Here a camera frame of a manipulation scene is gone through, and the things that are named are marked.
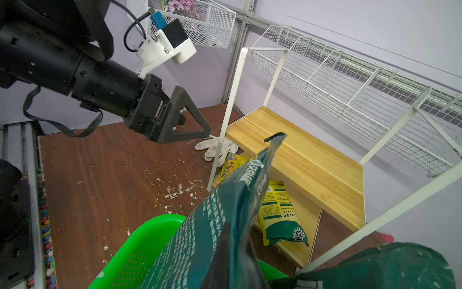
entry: green plastic crate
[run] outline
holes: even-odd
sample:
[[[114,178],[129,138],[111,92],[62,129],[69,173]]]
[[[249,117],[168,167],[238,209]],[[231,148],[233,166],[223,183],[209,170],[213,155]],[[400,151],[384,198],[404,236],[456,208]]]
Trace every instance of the green plastic crate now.
[[[169,214],[145,222],[130,235],[89,289],[136,289],[184,220],[185,216]],[[265,262],[259,263],[266,280],[287,277]]]

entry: yellow fertilizer bag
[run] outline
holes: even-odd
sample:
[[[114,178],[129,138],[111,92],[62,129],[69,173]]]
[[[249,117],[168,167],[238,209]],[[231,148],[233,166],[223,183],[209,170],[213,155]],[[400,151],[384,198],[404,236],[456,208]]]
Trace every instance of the yellow fertilizer bag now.
[[[304,242],[308,238],[298,221],[284,182],[270,181],[265,199],[258,212],[265,246],[279,241]]]
[[[238,154],[233,154],[232,152],[228,152],[228,154],[226,154],[225,164],[223,164],[223,167],[221,168],[220,181],[224,180],[238,167],[242,166],[246,161],[247,158]]]

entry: white work glove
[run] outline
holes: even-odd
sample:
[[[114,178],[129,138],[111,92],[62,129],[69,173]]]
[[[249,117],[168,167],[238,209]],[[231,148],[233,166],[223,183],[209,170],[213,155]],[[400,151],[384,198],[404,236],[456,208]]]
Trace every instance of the white work glove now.
[[[218,146],[218,137],[209,135],[211,139],[206,140],[206,141],[201,141],[196,146],[194,147],[196,150],[201,151],[203,149],[208,148],[208,150],[205,152],[204,159],[206,161],[211,161],[215,157],[215,153],[217,152],[217,146]],[[225,158],[226,154],[228,151],[232,153],[236,153],[239,147],[237,144],[233,143],[230,141],[228,138],[225,137],[225,141],[223,142],[223,147],[221,148],[220,152],[220,158],[218,159],[218,166],[221,167],[225,163]]]

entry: wooden table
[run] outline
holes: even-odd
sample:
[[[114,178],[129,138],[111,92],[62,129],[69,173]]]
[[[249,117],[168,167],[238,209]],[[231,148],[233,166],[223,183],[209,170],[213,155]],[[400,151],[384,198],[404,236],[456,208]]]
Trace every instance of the wooden table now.
[[[212,134],[219,135],[225,105],[200,111],[212,126]],[[241,116],[233,111],[231,120]],[[60,289],[87,288],[128,238],[128,232],[168,212],[188,215],[201,202],[208,193],[205,187],[212,164],[204,160],[204,151],[194,150],[199,141],[160,145],[122,123],[99,127],[81,139],[63,134],[40,138]],[[333,226],[338,234],[323,232],[324,227]],[[323,212],[313,257],[350,234]],[[261,234],[253,231],[252,240],[260,259],[293,275],[295,265],[276,247],[264,247]],[[363,241],[323,266],[383,243],[376,234]]]

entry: wire mesh basket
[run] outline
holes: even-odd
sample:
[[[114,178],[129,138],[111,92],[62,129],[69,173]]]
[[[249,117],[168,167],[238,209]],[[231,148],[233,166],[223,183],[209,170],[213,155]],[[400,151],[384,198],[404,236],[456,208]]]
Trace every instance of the wire mesh basket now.
[[[374,142],[409,109],[429,113],[462,144],[462,98],[283,26],[270,26],[254,47],[288,48],[278,77],[286,86]],[[252,52],[254,66],[273,76],[280,51]],[[385,147],[434,177],[461,160],[416,115]]]
[[[167,23],[179,19],[194,45],[224,49],[236,18],[236,12],[211,0],[127,0],[127,7],[136,17],[154,8]],[[157,31],[150,19],[143,20],[142,25],[149,36]]]

